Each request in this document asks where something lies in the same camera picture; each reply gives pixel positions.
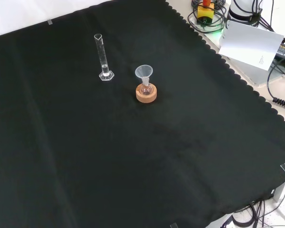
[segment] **black cloth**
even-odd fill
[[[284,162],[283,118],[163,0],[0,36],[0,228],[204,228],[282,184]]]

